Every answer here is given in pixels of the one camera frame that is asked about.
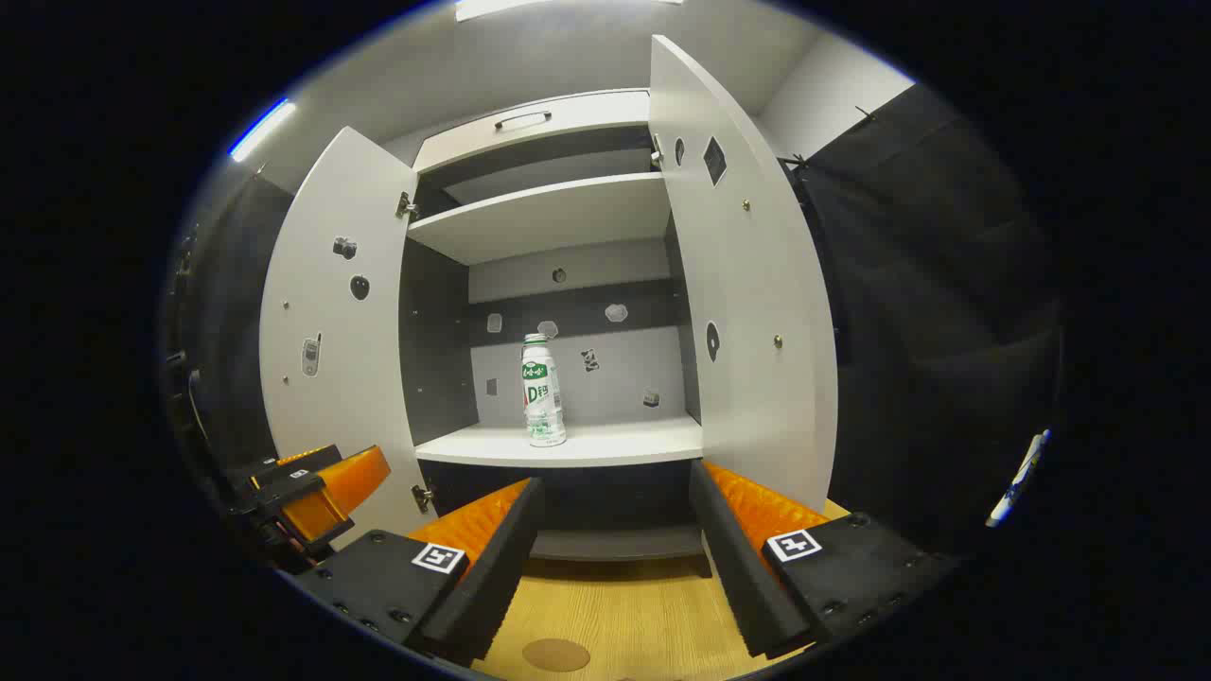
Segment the white shelf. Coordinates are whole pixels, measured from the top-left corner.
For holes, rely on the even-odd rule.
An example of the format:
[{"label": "white shelf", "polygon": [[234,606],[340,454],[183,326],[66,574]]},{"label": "white shelf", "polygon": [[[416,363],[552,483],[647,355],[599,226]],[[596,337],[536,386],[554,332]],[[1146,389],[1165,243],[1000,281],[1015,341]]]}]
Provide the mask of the white shelf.
[{"label": "white shelf", "polygon": [[568,246],[660,239],[668,212],[664,176],[636,172],[484,199],[417,221],[408,236],[475,265]]},{"label": "white shelf", "polygon": [[474,465],[586,468],[695,459],[702,456],[702,427],[689,416],[569,425],[568,440],[532,447],[526,429],[470,425],[417,447],[417,458]]}]

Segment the wooden floor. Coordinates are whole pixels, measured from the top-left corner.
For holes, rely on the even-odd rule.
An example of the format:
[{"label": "wooden floor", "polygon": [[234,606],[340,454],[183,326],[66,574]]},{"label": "wooden floor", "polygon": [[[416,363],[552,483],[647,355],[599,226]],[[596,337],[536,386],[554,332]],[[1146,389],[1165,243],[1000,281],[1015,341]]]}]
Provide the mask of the wooden floor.
[{"label": "wooden floor", "polygon": [[[845,513],[828,502],[823,515]],[[695,560],[532,560],[487,659],[472,668],[506,681],[718,681],[799,652],[748,657],[718,576],[702,578]],[[538,639],[584,646],[589,665],[568,673],[532,665],[522,648]]]}]

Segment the round sticker on floor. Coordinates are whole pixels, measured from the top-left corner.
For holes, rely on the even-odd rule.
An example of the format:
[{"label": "round sticker on floor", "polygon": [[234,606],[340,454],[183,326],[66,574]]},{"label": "round sticker on floor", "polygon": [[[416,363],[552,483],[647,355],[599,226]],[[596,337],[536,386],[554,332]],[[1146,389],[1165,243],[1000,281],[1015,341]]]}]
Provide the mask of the round sticker on floor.
[{"label": "round sticker on floor", "polygon": [[589,664],[589,651],[564,639],[539,639],[522,648],[526,662],[547,671],[575,671]]}]

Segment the green label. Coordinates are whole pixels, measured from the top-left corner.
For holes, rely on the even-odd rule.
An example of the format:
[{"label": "green label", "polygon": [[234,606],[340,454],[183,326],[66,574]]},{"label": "green label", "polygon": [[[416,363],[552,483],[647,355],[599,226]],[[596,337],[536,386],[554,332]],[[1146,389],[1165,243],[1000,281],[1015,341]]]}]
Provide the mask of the green label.
[{"label": "green label", "polygon": [[546,365],[526,362],[522,365],[522,379],[546,378]]}]

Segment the drawer handle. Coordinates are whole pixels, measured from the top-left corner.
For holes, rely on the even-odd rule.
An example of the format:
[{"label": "drawer handle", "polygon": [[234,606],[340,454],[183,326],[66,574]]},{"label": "drawer handle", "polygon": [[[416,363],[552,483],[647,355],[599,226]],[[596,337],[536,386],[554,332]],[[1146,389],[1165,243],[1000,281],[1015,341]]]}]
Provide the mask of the drawer handle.
[{"label": "drawer handle", "polygon": [[509,122],[511,120],[516,120],[516,119],[521,119],[521,118],[526,118],[526,116],[536,116],[539,114],[543,114],[544,119],[551,120],[551,111],[530,111],[528,114],[517,114],[516,116],[509,116],[507,119],[500,119],[499,121],[497,121],[497,130],[500,130],[501,127],[505,126],[506,122]]}]

